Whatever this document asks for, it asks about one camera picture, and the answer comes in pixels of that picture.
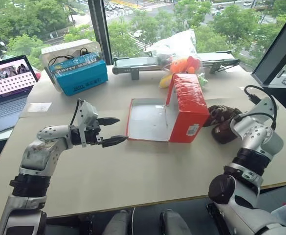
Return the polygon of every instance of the open cardboard box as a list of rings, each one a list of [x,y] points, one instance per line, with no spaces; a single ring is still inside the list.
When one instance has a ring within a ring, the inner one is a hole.
[[[167,99],[132,99],[130,140],[190,143],[209,117],[195,74],[174,74]]]

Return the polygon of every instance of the laptop screen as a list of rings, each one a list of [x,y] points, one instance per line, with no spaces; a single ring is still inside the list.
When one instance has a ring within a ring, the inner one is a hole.
[[[36,83],[25,55],[0,61],[0,103],[28,95]]]

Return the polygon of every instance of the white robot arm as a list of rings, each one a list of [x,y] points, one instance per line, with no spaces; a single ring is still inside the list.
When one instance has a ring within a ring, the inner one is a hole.
[[[72,125],[75,115],[77,127]],[[45,206],[49,181],[63,151],[80,144],[82,147],[87,144],[108,147],[127,139],[126,136],[100,137],[100,125],[111,125],[119,119],[97,117],[95,107],[78,100],[69,126],[49,126],[37,133],[37,138],[23,154],[18,176],[10,182],[14,189],[1,216],[0,235],[44,234],[46,213],[41,209]]]
[[[273,106],[270,98],[264,98],[232,119],[231,130],[242,139],[242,147],[209,187],[209,197],[231,234],[286,235],[283,221],[256,208],[264,169],[283,148],[283,140],[264,124],[273,115]]]

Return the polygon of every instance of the laptop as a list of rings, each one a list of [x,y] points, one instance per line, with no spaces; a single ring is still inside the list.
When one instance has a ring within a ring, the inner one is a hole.
[[[25,55],[0,61],[0,131],[16,125],[37,81]]]

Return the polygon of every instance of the orange toy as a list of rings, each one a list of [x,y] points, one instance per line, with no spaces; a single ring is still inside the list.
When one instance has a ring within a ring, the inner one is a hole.
[[[200,60],[193,56],[176,59],[171,63],[171,73],[195,73],[200,68]]]

